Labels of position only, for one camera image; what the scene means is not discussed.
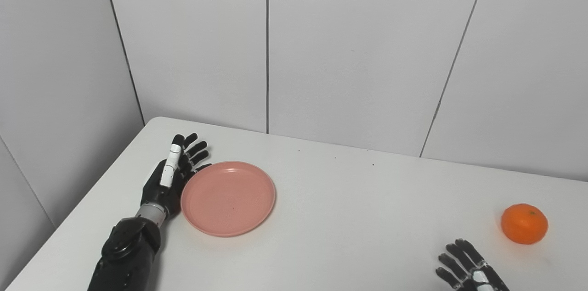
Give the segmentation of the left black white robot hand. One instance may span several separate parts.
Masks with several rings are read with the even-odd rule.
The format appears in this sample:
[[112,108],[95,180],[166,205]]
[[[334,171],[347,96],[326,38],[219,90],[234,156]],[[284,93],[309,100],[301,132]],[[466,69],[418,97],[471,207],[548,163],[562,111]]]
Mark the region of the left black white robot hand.
[[176,216],[181,211],[181,196],[187,182],[200,170],[209,157],[205,141],[199,141],[196,133],[183,136],[177,134],[172,140],[168,157],[160,161],[143,186],[141,205],[155,205],[163,209],[165,218]]

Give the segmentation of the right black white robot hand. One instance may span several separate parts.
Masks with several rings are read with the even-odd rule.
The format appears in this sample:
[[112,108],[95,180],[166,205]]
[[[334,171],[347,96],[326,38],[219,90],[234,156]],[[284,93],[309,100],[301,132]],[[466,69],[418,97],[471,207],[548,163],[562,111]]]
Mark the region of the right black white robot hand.
[[438,256],[435,274],[453,291],[509,291],[506,283],[470,241],[456,239]]

